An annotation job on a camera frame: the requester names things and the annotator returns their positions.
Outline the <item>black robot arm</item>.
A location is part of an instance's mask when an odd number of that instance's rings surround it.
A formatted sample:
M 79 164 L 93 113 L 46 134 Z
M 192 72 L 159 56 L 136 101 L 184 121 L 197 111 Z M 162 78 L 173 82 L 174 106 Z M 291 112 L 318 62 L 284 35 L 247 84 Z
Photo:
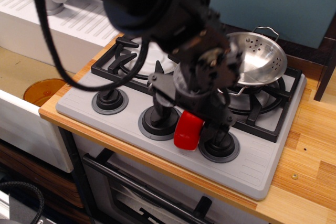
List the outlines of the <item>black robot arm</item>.
M 174 134 L 179 148 L 197 145 L 227 155 L 235 147 L 228 94 L 240 75 L 242 53 L 226 34 L 210 0 L 103 0 L 119 31 L 153 41 L 178 62 L 173 75 L 149 77 L 154 106 L 141 126 L 153 135 Z

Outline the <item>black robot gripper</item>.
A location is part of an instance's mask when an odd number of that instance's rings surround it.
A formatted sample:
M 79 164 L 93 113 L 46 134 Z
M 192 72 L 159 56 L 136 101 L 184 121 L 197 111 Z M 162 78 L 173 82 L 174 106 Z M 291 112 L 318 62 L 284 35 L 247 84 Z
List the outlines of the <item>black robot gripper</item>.
M 230 147 L 228 131 L 235 123 L 230 112 L 228 94 L 220 95 L 217 90 L 192 90 L 183 76 L 185 66 L 178 64 L 172 74 L 154 72 L 149 75 L 154 111 L 152 125 L 163 124 L 171 115 L 172 107 L 178 106 L 205 121 L 201 130 L 201 143 L 210 141 L 214 147 Z

